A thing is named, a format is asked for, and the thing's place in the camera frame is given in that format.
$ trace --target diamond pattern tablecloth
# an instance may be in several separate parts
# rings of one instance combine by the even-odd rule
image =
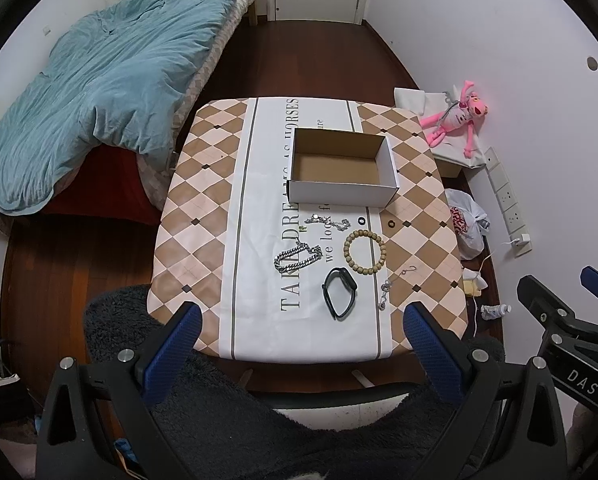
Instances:
[[[148,312],[167,322],[183,301],[195,301],[204,327],[195,348],[218,355],[225,231],[247,100],[221,100],[195,117],[177,163],[154,253]],[[386,267],[393,355],[410,349],[403,310],[421,301],[443,328],[464,333],[468,323],[457,238],[437,165],[417,117],[407,110],[360,103],[367,134],[391,141],[399,191],[381,211],[387,239]],[[406,269],[415,271],[402,274]]]

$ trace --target pink panther plush toy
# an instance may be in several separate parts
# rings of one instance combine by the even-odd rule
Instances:
[[[421,127],[425,130],[437,126],[437,129],[426,136],[426,142],[431,148],[434,148],[442,140],[445,134],[461,128],[464,124],[468,125],[468,142],[464,148],[464,157],[471,158],[473,156],[473,135],[474,135],[474,120],[482,118],[488,113],[488,107],[479,99],[475,92],[468,90],[474,86],[472,81],[464,81],[464,88],[461,90],[461,97],[459,101],[454,101],[450,104],[445,112],[421,119]]]

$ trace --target blue comforter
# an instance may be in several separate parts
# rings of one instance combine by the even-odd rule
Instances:
[[[101,143],[165,170],[174,112],[234,0],[122,0],[80,19],[0,121],[0,211],[39,211]]]

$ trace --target chain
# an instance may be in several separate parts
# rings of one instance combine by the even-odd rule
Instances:
[[[408,267],[408,269],[402,270],[399,273],[399,275],[402,276],[406,272],[412,272],[413,270],[417,270],[417,267],[415,267],[414,265],[411,265],[410,267]],[[381,300],[379,300],[379,310],[385,309],[385,304],[386,304],[386,301],[387,301],[387,295],[388,295],[388,292],[390,291],[391,286],[393,286],[393,282],[394,282],[394,280],[391,281],[390,279],[386,279],[381,284]]]
[[[282,266],[281,261],[288,258],[288,256],[292,256],[293,254],[299,254],[301,251],[308,251],[308,254],[311,254],[309,258],[301,262],[295,262],[292,264],[288,264],[287,266]],[[315,245],[314,247],[310,247],[305,242],[300,242],[297,240],[297,246],[293,247],[292,249],[288,249],[287,251],[282,251],[277,255],[275,258],[275,269],[279,271],[280,274],[284,274],[286,272],[294,272],[295,270],[303,269],[304,267],[313,264],[314,262],[321,259],[323,253],[321,252],[321,247],[319,245]]]
[[[316,223],[329,224],[329,225],[335,226],[339,231],[345,231],[346,229],[350,228],[350,222],[348,221],[347,218],[343,219],[341,222],[333,222],[329,216],[319,216],[319,215],[317,215],[317,213],[315,213],[312,216],[308,216],[308,218],[306,218],[303,221],[303,223],[305,223],[305,224],[316,224]]]

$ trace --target black smart band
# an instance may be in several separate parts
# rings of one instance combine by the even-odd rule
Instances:
[[[330,285],[330,282],[332,282],[335,274],[341,278],[346,288],[350,291],[350,303],[348,303],[348,307],[341,315],[335,312],[335,309],[332,306],[332,300],[330,299],[330,294],[328,294],[328,286]],[[343,320],[352,309],[357,297],[357,283],[352,279],[352,275],[348,272],[348,269],[346,269],[346,267],[335,267],[332,269],[326,276],[326,280],[323,282],[321,289],[323,290],[323,299],[326,301],[332,319]]]

